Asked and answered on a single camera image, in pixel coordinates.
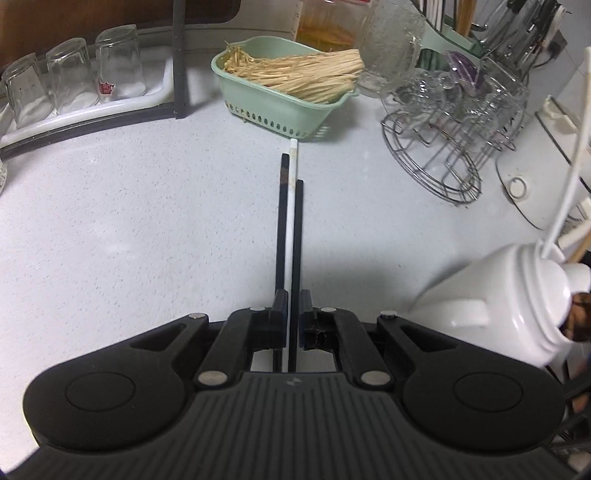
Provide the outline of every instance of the metal screw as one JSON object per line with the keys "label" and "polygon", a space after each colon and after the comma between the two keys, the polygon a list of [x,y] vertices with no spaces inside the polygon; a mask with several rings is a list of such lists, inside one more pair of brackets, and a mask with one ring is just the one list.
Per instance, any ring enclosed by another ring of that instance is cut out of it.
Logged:
{"label": "metal screw", "polygon": [[381,370],[368,370],[361,375],[361,381],[372,387],[381,387],[390,381],[391,377]]}
{"label": "metal screw", "polygon": [[396,318],[398,312],[396,310],[384,310],[383,312],[379,312],[379,315],[384,318]]}
{"label": "metal screw", "polygon": [[226,383],[228,381],[228,376],[219,370],[206,370],[199,374],[197,380],[199,380],[199,383],[207,385],[208,387],[217,387],[218,385]]}

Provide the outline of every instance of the purple object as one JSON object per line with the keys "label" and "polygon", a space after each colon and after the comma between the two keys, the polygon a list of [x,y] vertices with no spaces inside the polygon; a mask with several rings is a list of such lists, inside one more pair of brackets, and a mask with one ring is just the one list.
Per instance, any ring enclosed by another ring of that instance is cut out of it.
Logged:
{"label": "purple object", "polygon": [[447,50],[443,55],[451,67],[450,74],[468,95],[475,96],[484,83],[482,69],[478,71],[470,59],[459,52]]}

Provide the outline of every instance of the enoki mushroom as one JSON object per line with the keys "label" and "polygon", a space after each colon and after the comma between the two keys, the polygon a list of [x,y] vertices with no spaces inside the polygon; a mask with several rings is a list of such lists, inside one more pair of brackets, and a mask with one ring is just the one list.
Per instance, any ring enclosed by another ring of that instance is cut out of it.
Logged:
{"label": "enoki mushroom", "polygon": [[333,103],[352,92],[363,69],[359,50],[255,59],[230,44],[224,63],[228,73],[313,103]]}

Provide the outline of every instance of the drinking glass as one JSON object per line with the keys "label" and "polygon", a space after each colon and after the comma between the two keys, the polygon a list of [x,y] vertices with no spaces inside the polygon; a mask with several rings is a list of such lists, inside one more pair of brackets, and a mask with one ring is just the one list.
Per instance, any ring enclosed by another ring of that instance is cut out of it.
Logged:
{"label": "drinking glass", "polygon": [[517,133],[525,112],[528,89],[491,59],[480,67],[484,81],[473,97],[466,97],[454,117],[462,124],[461,140],[477,163],[500,151]]}
{"label": "drinking glass", "polygon": [[412,69],[421,53],[425,18],[392,0],[374,0],[363,26],[359,53],[365,71],[359,76],[362,93],[379,91]]}
{"label": "drinking glass", "polygon": [[146,92],[135,25],[110,28],[96,37],[101,102],[133,98]]}
{"label": "drinking glass", "polygon": [[404,79],[381,91],[382,104],[388,114],[399,112],[404,129],[416,128],[433,121],[439,113],[450,113],[462,98],[462,88],[448,72],[412,69]]}
{"label": "drinking glass", "polygon": [[4,185],[6,184],[6,176],[6,165],[2,163],[2,160],[0,160],[0,193],[2,193]]}
{"label": "drinking glass", "polygon": [[2,74],[8,103],[14,113],[17,128],[43,120],[53,110],[34,53],[11,63]]}
{"label": "drinking glass", "polygon": [[47,70],[58,114],[96,104],[99,94],[86,40],[71,38],[47,52]]}

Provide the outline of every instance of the green basket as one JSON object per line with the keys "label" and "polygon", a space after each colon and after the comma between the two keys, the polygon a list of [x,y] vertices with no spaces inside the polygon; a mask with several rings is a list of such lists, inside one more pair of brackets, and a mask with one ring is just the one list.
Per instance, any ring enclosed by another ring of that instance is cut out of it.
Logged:
{"label": "green basket", "polygon": [[[280,37],[253,37],[236,44],[259,59],[318,52],[315,48]],[[342,106],[350,96],[359,94],[355,89],[345,93],[338,102],[327,105],[305,102],[224,72],[225,55],[226,52],[222,52],[213,58],[212,70],[220,79],[222,95],[230,112],[286,137],[309,137],[332,110]]]}

